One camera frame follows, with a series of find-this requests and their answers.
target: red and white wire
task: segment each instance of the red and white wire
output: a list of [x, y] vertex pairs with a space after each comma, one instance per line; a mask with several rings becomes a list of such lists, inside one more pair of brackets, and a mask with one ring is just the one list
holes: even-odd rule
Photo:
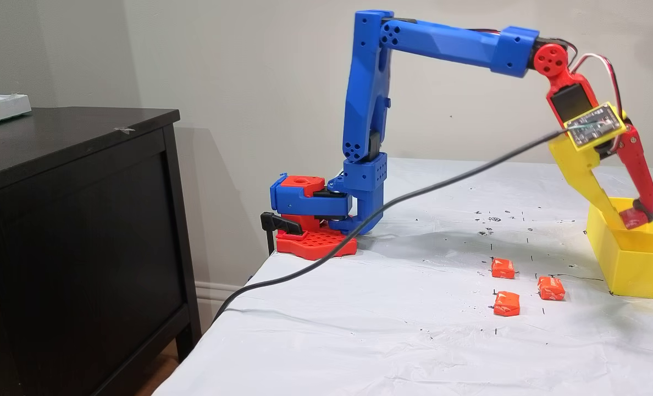
[[[575, 73], [576, 70], [580, 67], [580, 65], [585, 62], [586, 59], [588, 58], [597, 58], [599, 59], [603, 65], [605, 65], [605, 70], [607, 71], [608, 76], [610, 76], [610, 83], [612, 83], [612, 89], [615, 91], [615, 101], [617, 105], [617, 113], [620, 116], [620, 119], [624, 117], [622, 113], [622, 99], [620, 98], [620, 89], [617, 86], [617, 77], [615, 75], [615, 69], [612, 67], [612, 63], [610, 63], [610, 60], [606, 58], [603, 55], [598, 55], [597, 53], [583, 53], [583, 55], [578, 58], [578, 61], [575, 63], [575, 65], [572, 65], [570, 67], [571, 74]], [[616, 136], [615, 141], [612, 144], [612, 148], [610, 148], [610, 151], [615, 151], [617, 150], [617, 147], [620, 144], [620, 137]]]

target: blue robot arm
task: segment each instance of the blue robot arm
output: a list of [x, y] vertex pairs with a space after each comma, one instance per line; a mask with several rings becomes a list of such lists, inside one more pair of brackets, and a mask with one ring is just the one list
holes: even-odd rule
[[[355, 14], [351, 73], [346, 93], [344, 170], [326, 184], [326, 190], [346, 193], [326, 200], [342, 200], [322, 210], [321, 203], [288, 210], [328, 218], [329, 228], [346, 234], [383, 205], [383, 182], [387, 178], [387, 154], [380, 151], [385, 139], [387, 110], [390, 108], [390, 55], [392, 50], [430, 58], [489, 68], [521, 78], [530, 67], [530, 54], [538, 44], [537, 30], [508, 27], [499, 35], [439, 25], [421, 20], [395, 18], [392, 11], [364, 10]], [[284, 208], [281, 201], [297, 201], [299, 191], [273, 186], [273, 208]], [[357, 200], [357, 213], [348, 216], [351, 197]], [[345, 213], [334, 213], [346, 210]], [[370, 231], [376, 218], [363, 231]]]

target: circuit board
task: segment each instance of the circuit board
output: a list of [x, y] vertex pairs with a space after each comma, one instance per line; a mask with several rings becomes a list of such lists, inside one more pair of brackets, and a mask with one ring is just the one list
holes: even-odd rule
[[615, 111], [607, 103], [590, 111], [586, 115], [568, 121], [566, 128], [586, 124], [588, 125], [583, 128], [574, 128], [568, 131], [576, 146], [586, 145], [622, 126]]

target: baseboard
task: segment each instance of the baseboard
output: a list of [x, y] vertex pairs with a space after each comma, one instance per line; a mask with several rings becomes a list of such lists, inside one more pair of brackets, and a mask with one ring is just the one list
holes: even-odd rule
[[202, 333], [207, 331], [224, 300], [239, 288], [241, 286], [195, 281]]
[[197, 298], [199, 299], [214, 299], [216, 301], [224, 301], [237, 291], [241, 286], [224, 285], [223, 283], [213, 282], [200, 282], [195, 281], [195, 288], [197, 290]]

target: dark wooden dresser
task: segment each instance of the dark wooden dresser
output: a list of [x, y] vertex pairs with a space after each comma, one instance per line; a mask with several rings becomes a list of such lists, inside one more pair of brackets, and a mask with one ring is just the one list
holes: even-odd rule
[[200, 338], [177, 110], [0, 122], [0, 394], [133, 394]]

